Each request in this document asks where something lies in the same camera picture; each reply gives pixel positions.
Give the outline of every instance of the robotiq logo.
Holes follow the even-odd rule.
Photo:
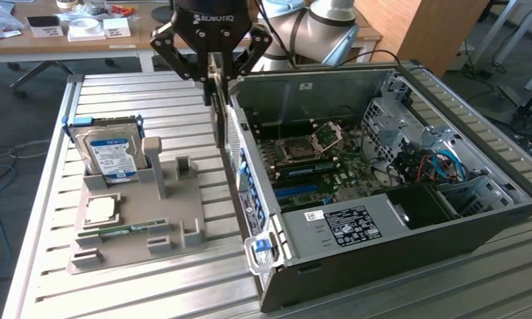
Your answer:
[[[235,21],[233,15],[224,15],[221,17],[209,17],[207,15],[193,15],[193,24],[199,25],[199,22],[211,22],[211,21]]]

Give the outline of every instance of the aluminum extrusion table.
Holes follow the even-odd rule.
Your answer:
[[[418,72],[532,182],[527,153],[434,76]],[[172,72],[85,76],[68,84],[4,318],[532,318],[532,218],[468,255],[261,314],[200,95]],[[442,124],[418,99],[414,108],[432,125]],[[145,118],[147,135],[163,138],[163,156],[191,155],[197,162],[211,247],[175,259],[71,275],[65,265],[84,165],[63,134],[61,117],[136,112]]]

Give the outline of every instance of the wooden desk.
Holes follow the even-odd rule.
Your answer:
[[[355,0],[356,8],[383,33],[378,49],[402,60],[418,59],[442,76],[478,22],[488,0]],[[376,53],[372,60],[392,60]]]
[[[140,59],[143,72],[153,72],[152,57],[155,51],[149,46],[152,31],[161,25],[152,19],[152,10],[165,3],[132,2],[125,3],[136,7],[139,19],[129,22],[132,36],[127,38],[107,39],[101,41],[69,42],[65,37],[35,38],[29,29],[23,30],[23,35],[0,39],[0,62],[23,62],[43,60],[80,60],[88,58],[115,58],[135,56]],[[13,16],[27,24],[25,17],[37,15],[53,15],[67,10],[60,9],[53,0],[36,0],[33,3],[16,3]],[[360,28],[358,41],[354,48],[367,52],[375,48],[382,39],[380,33],[368,25],[367,20],[359,14],[356,20]],[[185,42],[177,38],[176,46],[183,54],[193,51]]]

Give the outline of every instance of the blue latch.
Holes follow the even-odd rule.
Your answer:
[[[63,124],[63,126],[61,126],[63,131],[64,131],[65,134],[68,135],[68,137],[69,137],[69,139],[71,139],[71,142],[75,143],[73,137],[71,136],[71,132],[69,132],[69,118],[68,118],[67,116],[63,116],[63,118],[61,118],[61,124]]]
[[[255,248],[256,253],[261,251],[270,251],[271,249],[272,249],[272,244],[270,242],[270,239],[259,239],[256,241],[256,248]]]
[[[240,163],[240,168],[239,168],[240,175],[245,173],[245,168],[247,168],[247,162],[244,161],[243,163]]]
[[[92,116],[84,116],[84,117],[75,117],[73,118],[73,126],[91,126],[93,122]]]

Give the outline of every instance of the white paper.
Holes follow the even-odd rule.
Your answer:
[[[0,32],[0,39],[15,37],[16,35],[21,35],[21,32],[19,30],[8,31],[8,32]]]

